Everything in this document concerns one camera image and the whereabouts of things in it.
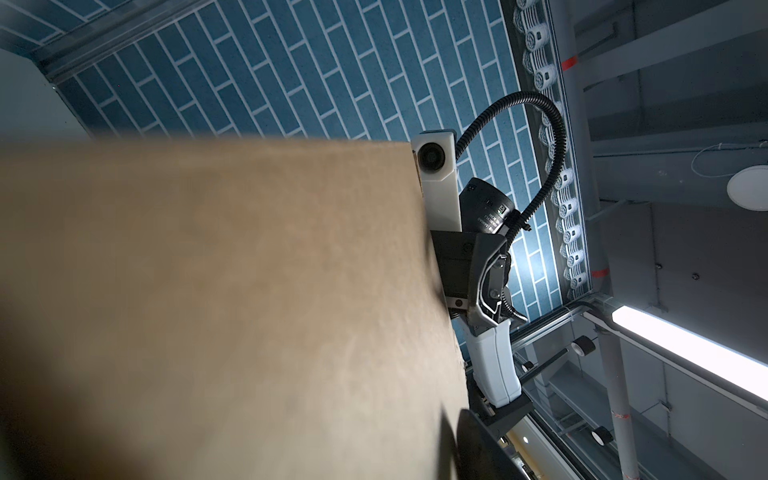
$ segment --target camera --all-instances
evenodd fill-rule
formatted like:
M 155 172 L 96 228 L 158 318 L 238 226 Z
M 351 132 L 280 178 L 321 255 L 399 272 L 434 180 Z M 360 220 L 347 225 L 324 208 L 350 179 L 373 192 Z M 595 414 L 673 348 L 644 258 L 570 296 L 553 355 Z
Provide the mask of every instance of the camera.
M 422 170 L 436 172 L 445 165 L 445 151 L 439 144 L 429 142 L 419 148 L 419 166 Z
M 411 139 L 430 230 L 462 231 L 455 144 L 453 130 L 423 131 Z

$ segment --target brown cardboard surface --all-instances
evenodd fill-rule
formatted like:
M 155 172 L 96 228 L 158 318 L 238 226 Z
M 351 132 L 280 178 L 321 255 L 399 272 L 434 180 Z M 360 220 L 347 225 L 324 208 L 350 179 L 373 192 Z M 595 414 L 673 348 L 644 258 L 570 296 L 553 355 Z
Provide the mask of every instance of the brown cardboard surface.
M 452 477 L 408 144 L 6 151 L 0 219 L 0 413 L 36 478 Z

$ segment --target round ceiling light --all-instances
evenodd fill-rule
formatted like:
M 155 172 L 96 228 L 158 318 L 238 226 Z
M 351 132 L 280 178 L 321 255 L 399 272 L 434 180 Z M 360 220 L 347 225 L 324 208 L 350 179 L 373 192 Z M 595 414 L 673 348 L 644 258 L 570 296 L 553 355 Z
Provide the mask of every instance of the round ceiling light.
M 728 181 L 727 192 L 739 207 L 768 211 L 768 165 L 755 165 L 733 175 Z

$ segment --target white wire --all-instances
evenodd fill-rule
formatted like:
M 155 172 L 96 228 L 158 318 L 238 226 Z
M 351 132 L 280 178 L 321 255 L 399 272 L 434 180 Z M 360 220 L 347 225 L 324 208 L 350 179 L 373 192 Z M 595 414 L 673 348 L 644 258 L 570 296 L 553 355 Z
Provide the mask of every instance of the white wire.
M 765 141 L 765 140 L 761 141 L 760 142 L 760 146 L 758 146 L 757 148 L 762 148 L 763 144 L 765 144 L 765 143 L 768 143 L 768 141 Z M 732 174 L 724 174 L 724 175 L 705 175 L 705 174 L 702 174 L 701 172 L 696 171 L 696 168 L 694 167 L 694 164 L 696 163 L 696 159 L 699 157 L 699 155 L 701 155 L 705 151 L 708 151 L 709 149 L 715 148 L 715 147 L 717 147 L 717 150 L 722 150 L 723 149 L 723 145 L 733 145 L 734 147 L 738 147 L 740 145 L 745 145 L 745 144 L 728 144 L 728 143 L 725 143 L 725 142 L 720 142 L 719 144 L 710 145 L 709 147 L 702 148 L 701 150 L 699 150 L 699 153 L 694 155 L 693 160 L 690 161 L 690 170 L 692 172 L 694 172 L 696 175 L 698 175 L 699 177 L 704 177 L 704 178 L 732 177 L 733 175 L 737 174 L 738 172 L 734 172 Z

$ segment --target red tape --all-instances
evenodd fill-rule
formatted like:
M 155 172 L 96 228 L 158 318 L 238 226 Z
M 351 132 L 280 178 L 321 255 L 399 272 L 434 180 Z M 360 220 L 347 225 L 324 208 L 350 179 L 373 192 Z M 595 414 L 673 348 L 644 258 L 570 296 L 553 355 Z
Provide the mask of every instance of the red tape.
M 611 269 L 605 270 L 592 270 L 592 278 L 603 278 L 604 276 L 611 275 Z
M 563 69 L 563 71 L 568 70 L 570 67 L 573 67 L 578 63 L 578 56 L 574 55 L 573 57 L 570 57 L 568 60 L 563 60 L 562 63 L 560 63 L 560 68 Z

